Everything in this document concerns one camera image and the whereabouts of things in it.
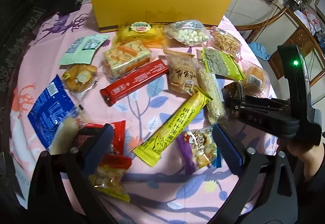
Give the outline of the person's right hand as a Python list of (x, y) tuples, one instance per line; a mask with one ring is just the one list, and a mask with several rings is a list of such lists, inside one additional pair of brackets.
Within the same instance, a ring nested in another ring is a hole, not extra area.
[(278, 151), (285, 149), (303, 163), (303, 175), (305, 181), (309, 181), (318, 172), (324, 158), (324, 144), (318, 146), (304, 147), (299, 144), (285, 142), (278, 138), (276, 143), (279, 145)]

